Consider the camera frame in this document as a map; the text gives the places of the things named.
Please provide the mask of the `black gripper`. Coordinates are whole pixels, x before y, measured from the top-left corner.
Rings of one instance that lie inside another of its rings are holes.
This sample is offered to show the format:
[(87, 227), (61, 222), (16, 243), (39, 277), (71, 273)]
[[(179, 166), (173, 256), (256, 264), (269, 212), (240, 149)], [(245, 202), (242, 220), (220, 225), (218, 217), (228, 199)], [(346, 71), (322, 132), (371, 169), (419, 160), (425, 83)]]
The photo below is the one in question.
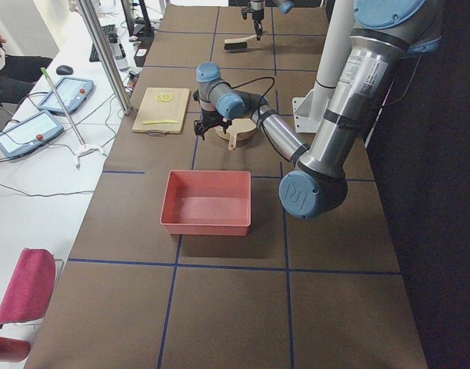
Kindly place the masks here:
[(198, 120), (194, 120), (194, 133), (205, 139), (205, 133), (211, 129), (220, 126), (224, 133), (226, 133), (229, 126), (232, 125), (232, 121), (224, 118), (216, 110), (206, 111), (202, 110), (201, 117)]
[(265, 0), (251, 0), (246, 6), (241, 7), (241, 13), (244, 20), (248, 15), (252, 16), (256, 40), (260, 41), (262, 37), (262, 22), (265, 17)]

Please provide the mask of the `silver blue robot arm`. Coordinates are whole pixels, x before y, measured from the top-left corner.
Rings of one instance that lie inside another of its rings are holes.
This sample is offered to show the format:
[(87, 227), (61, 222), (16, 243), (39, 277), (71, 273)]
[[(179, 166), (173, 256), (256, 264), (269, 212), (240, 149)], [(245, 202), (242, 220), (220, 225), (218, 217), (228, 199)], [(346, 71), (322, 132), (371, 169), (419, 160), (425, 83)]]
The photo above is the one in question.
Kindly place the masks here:
[(293, 165), (279, 185), (284, 209), (313, 218), (337, 208), (347, 195), (343, 165), (367, 117), (383, 101), (398, 63), (433, 52), (441, 39), (441, 1), (336, 1), (308, 116), (316, 126), (304, 142), (261, 95), (239, 91), (213, 62), (200, 64), (194, 95), (202, 110), (194, 131), (203, 136), (236, 118), (248, 118)]
[[(295, 6), (293, 1), (274, 0), (273, 3), (283, 14), (287, 14)], [(265, 18), (265, 1), (250, 0), (245, 7), (241, 7), (241, 14), (244, 20), (246, 20), (249, 15), (252, 17), (256, 40), (260, 41), (263, 35), (262, 21)]]

